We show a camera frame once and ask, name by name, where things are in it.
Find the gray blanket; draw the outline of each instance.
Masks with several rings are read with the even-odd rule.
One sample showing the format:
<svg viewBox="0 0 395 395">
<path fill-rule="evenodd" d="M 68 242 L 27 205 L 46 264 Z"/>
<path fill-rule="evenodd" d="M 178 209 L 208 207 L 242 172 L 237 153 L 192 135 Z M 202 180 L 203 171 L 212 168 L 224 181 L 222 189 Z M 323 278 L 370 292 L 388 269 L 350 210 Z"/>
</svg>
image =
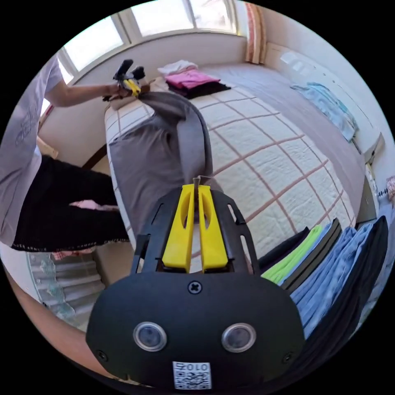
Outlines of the gray blanket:
<svg viewBox="0 0 395 395">
<path fill-rule="evenodd" d="M 139 99 L 154 110 L 153 116 L 109 145 L 135 235 L 159 198 L 213 172 L 207 126 L 189 100 L 170 92 L 147 92 Z M 220 189 L 213 179 L 206 184 Z"/>
</svg>

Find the person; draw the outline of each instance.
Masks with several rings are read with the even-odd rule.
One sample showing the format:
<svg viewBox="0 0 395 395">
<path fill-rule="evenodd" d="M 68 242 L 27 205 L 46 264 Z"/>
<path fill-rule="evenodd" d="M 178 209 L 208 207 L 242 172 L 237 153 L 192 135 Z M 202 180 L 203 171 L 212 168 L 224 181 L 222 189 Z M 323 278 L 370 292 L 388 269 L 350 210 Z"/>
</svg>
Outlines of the person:
<svg viewBox="0 0 395 395">
<path fill-rule="evenodd" d="M 42 156 L 41 108 L 70 107 L 102 96 L 122 98 L 118 84 L 67 86 L 53 56 L 18 101 L 0 144 L 0 242 L 20 251 L 80 251 L 128 241 L 119 211 L 70 205 L 93 200 L 117 205 L 111 177 Z"/>
</svg>

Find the curtain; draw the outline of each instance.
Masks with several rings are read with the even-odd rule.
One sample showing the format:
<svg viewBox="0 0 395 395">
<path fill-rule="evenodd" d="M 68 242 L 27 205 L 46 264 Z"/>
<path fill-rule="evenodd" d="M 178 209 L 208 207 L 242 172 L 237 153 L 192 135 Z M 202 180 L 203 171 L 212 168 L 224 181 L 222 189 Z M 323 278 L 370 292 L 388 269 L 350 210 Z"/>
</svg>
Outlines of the curtain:
<svg viewBox="0 0 395 395">
<path fill-rule="evenodd" d="M 245 3 L 248 19 L 248 42 L 246 62 L 256 65 L 265 63 L 266 28 L 263 17 L 263 7 Z"/>
</svg>

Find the window frame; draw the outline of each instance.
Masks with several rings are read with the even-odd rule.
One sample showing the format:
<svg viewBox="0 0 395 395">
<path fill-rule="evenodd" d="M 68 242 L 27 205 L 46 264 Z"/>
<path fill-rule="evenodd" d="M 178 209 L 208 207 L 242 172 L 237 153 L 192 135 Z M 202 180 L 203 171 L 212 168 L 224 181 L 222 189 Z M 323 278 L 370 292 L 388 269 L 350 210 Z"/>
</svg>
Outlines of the window frame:
<svg viewBox="0 0 395 395">
<path fill-rule="evenodd" d="M 114 15 L 111 15 L 112 22 L 118 34 L 123 42 L 122 45 L 106 52 L 104 55 L 99 56 L 89 65 L 78 71 L 72 62 L 70 56 L 68 55 L 66 49 L 62 47 L 58 51 L 59 61 L 62 63 L 66 71 L 73 76 L 73 79 L 68 83 L 68 85 L 73 85 L 78 82 L 85 74 L 89 73 L 93 68 L 97 67 L 101 63 L 105 62 L 107 59 L 110 59 L 114 55 L 123 52 L 127 49 L 133 48 L 134 46 L 140 45 L 144 42 L 152 41 L 158 38 L 163 37 L 171 37 L 180 34 L 188 34 L 188 33 L 219 33 L 225 35 L 239 35 L 238 29 L 238 20 L 236 13 L 235 0 L 222 0 L 225 3 L 226 11 L 228 14 L 228 18 L 230 21 L 230 25 L 232 26 L 231 31 L 220 30 L 220 29 L 205 29 L 198 28 L 196 26 L 195 16 L 193 14 L 193 8 L 190 0 L 182 0 L 184 3 L 184 9 L 188 15 L 188 18 L 193 23 L 192 29 L 182 29 L 182 30 L 173 30 L 169 32 L 157 33 L 153 35 L 143 36 L 140 32 L 139 26 L 137 24 L 136 18 L 133 14 L 132 8 L 127 8 L 123 11 L 120 11 Z"/>
</svg>

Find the qr code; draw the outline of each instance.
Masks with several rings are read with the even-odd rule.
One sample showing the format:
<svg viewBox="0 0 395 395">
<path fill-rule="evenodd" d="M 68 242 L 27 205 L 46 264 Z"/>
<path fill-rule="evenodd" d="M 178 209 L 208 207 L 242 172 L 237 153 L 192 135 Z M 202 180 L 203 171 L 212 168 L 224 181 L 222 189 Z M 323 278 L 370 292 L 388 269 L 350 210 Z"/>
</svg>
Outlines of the qr code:
<svg viewBox="0 0 395 395">
<path fill-rule="evenodd" d="M 211 390 L 209 363 L 173 362 L 176 390 Z"/>
</svg>

